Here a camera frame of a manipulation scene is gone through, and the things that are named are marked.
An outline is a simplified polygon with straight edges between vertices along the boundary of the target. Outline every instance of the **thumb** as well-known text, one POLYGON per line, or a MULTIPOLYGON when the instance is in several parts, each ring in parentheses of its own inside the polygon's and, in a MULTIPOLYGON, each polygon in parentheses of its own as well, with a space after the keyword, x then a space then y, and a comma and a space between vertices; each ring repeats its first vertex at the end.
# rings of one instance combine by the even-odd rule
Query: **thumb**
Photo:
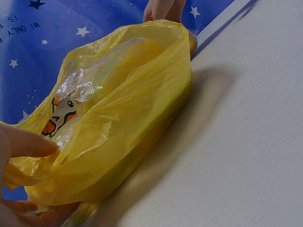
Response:
POLYGON ((11 157, 45 157, 57 150, 56 143, 29 131, 0 125, 0 151, 11 157))

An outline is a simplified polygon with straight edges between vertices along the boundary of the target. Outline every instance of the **white table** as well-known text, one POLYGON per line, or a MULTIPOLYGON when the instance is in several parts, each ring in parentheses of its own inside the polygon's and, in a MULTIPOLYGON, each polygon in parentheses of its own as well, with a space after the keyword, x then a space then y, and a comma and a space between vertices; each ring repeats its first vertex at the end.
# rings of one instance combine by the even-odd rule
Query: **white table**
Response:
POLYGON ((86 226, 302 226, 303 1, 260 0, 192 67, 186 108, 86 226))

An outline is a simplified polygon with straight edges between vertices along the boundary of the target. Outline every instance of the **yellow plastic bag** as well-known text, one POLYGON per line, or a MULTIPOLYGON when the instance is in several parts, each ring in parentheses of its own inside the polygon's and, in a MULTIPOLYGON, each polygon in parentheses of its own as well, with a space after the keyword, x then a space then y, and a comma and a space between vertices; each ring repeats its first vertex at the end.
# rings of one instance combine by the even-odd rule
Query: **yellow plastic bag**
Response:
POLYGON ((26 186, 29 199, 43 205, 110 195, 187 101, 195 45, 181 24, 160 20, 121 27, 68 53, 50 95, 14 125, 59 149, 12 158, 5 184, 26 186))

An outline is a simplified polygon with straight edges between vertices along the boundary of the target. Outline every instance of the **cartoon duck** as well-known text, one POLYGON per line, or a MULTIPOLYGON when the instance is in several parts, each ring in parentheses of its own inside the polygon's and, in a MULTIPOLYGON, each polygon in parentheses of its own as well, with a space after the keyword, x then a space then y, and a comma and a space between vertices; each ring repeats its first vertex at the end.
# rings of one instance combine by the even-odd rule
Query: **cartoon duck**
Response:
POLYGON ((53 137, 62 126, 77 115, 74 103, 68 98, 63 99, 61 102, 56 101, 54 98, 52 105, 53 116, 41 132, 42 135, 48 136, 49 138, 53 137))

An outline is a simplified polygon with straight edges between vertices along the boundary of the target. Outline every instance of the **blue fabric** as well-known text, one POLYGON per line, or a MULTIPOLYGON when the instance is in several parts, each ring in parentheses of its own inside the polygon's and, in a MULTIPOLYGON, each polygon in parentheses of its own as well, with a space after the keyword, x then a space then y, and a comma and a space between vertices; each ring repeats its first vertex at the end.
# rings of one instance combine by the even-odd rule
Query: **blue fabric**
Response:
MULTIPOLYGON (((0 120, 27 118, 54 86, 65 55, 142 22, 148 0, 0 0, 0 120)), ((233 0, 188 0, 183 24, 198 34, 233 0)), ((5 199, 25 200, 23 188, 5 199)))

